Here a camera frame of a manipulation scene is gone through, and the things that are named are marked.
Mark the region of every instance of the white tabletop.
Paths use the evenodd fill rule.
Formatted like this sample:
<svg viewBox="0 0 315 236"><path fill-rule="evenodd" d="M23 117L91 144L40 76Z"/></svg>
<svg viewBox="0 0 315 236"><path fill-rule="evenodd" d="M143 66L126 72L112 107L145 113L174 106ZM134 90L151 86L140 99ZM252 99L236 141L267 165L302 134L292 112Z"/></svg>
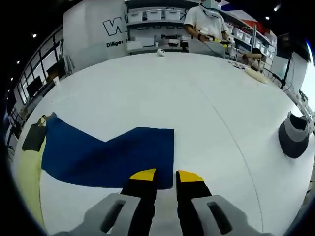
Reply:
<svg viewBox="0 0 315 236"><path fill-rule="evenodd" d="M224 59L128 56L86 68L54 87L27 121L15 163L31 124L52 112L103 141L139 126L173 128L174 172L200 175L212 194L245 212L251 226L282 235L303 202L314 160L313 135L300 158L283 154L277 130L289 111L301 115L274 84L261 84ZM86 210L119 191L63 183L42 171L47 232L73 229ZM175 189L159 190L150 235L178 232L176 210Z"/></svg>

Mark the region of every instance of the blue cloth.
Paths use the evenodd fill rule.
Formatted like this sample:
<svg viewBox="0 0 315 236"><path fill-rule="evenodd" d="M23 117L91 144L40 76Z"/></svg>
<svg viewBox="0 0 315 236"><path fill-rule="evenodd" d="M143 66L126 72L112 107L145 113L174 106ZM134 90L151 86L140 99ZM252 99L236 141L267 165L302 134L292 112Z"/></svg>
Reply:
<svg viewBox="0 0 315 236"><path fill-rule="evenodd" d="M157 168L157 188L173 185L174 130L137 127L107 142L63 122L46 121L41 167L57 180L90 187L123 188L131 175Z"/></svg>

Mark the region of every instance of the gray hat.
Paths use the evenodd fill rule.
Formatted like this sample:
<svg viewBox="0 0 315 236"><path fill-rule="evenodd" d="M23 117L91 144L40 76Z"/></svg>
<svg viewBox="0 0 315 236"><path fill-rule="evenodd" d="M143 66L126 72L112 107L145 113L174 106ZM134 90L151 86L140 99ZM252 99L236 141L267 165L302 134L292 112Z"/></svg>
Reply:
<svg viewBox="0 0 315 236"><path fill-rule="evenodd" d="M285 155L291 158L300 157L309 144L310 129L306 117L296 117L289 112L280 125L278 137Z"/></svg>

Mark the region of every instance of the ceiling light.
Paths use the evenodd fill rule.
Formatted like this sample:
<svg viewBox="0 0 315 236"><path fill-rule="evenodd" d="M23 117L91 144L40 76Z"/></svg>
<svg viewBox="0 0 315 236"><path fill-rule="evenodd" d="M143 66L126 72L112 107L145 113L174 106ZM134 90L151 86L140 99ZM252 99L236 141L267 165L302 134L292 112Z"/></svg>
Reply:
<svg viewBox="0 0 315 236"><path fill-rule="evenodd" d="M274 8L274 11L278 11L280 7L281 7L281 4L277 5L277 6Z"/></svg>

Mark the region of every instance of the person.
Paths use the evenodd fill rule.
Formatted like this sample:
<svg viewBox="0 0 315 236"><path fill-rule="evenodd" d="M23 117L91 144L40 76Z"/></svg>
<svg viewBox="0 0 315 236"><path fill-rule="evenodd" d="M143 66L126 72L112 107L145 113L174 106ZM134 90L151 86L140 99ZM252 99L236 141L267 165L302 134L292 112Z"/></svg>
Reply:
<svg viewBox="0 0 315 236"><path fill-rule="evenodd" d="M260 70L260 64L262 59L262 53L259 48L253 48L251 53L245 53L242 56L241 63L249 65L250 67Z"/></svg>
<svg viewBox="0 0 315 236"><path fill-rule="evenodd" d="M220 2L221 0L201 0L199 6L193 7L187 12L184 27L192 37L189 42L189 52L202 53L204 50L209 50L204 43L209 42L210 38L200 34L203 28L208 29L208 36L218 40L227 39L227 26L224 18L218 11L215 11Z"/></svg>

